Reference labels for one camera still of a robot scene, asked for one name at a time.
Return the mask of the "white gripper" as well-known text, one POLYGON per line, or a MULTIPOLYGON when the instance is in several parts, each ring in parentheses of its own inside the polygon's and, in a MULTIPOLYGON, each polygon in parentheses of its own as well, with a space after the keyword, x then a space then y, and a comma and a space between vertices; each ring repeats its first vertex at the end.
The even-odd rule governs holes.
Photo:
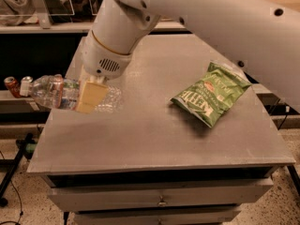
POLYGON ((106 97, 109 88, 100 83, 89 82, 90 74, 109 80, 120 77, 131 61, 131 54, 112 52, 98 42, 92 30, 82 45, 82 63, 79 75, 80 96, 75 111, 91 113, 106 97))

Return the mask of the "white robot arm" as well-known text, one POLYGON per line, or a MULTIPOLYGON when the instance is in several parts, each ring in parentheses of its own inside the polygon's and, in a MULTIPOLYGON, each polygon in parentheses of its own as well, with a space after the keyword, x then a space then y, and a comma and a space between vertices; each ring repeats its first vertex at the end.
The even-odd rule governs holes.
POLYGON ((85 71, 120 77, 163 16, 300 112, 300 13, 264 0, 103 0, 82 48, 85 71))

